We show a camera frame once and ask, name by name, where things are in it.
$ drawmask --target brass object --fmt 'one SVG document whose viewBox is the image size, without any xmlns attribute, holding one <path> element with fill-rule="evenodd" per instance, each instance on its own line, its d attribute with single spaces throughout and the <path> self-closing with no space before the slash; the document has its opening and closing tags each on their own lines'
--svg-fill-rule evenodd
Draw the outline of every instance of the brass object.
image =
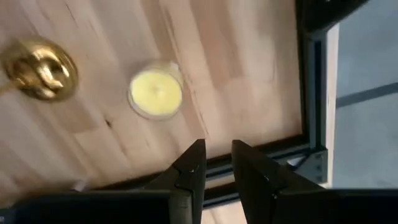
<svg viewBox="0 0 398 224">
<path fill-rule="evenodd" d="M 71 96 L 78 74 L 70 56 L 57 44 L 42 37 L 14 41 L 1 55 L 1 65 L 10 83 L 0 95 L 19 88 L 42 101 L 60 101 Z"/>
</svg>

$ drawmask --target tea light candle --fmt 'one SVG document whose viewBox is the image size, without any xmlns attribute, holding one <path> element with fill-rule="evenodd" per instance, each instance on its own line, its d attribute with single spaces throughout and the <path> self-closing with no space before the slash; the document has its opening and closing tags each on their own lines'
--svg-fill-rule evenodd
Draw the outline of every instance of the tea light candle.
<svg viewBox="0 0 398 224">
<path fill-rule="evenodd" d="M 149 67 L 131 80 L 129 98 L 139 114 L 146 118 L 167 118 L 178 111 L 182 102 L 182 86 L 173 72 L 175 69 Z"/>
</svg>

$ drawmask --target wood plank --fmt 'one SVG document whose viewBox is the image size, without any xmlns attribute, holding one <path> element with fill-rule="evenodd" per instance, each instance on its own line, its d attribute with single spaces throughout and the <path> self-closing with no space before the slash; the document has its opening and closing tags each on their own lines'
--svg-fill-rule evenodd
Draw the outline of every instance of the wood plank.
<svg viewBox="0 0 398 224">
<path fill-rule="evenodd" d="M 212 214 L 213 216 L 212 218 L 214 219 L 216 224 L 247 223 L 241 202 L 234 202 L 231 204 L 213 208 L 208 212 Z M 208 223 L 207 219 L 204 222 L 202 222 L 202 224 L 207 224 L 207 223 Z"/>
<path fill-rule="evenodd" d="M 211 210 L 204 210 L 201 213 L 201 224 L 217 224 Z"/>
<path fill-rule="evenodd" d="M 301 132 L 293 1 L 0 1 L 0 49 L 32 34 L 72 56 L 80 86 L 62 103 L 16 90 L 0 98 L 0 151 L 11 155 L 0 163 L 0 198 L 157 172 L 198 138 L 215 157 L 232 139 L 257 145 Z M 184 101 L 173 118 L 151 121 L 126 92 L 159 59 L 180 65 Z M 19 181 L 28 175 L 37 178 Z"/>
</svg>

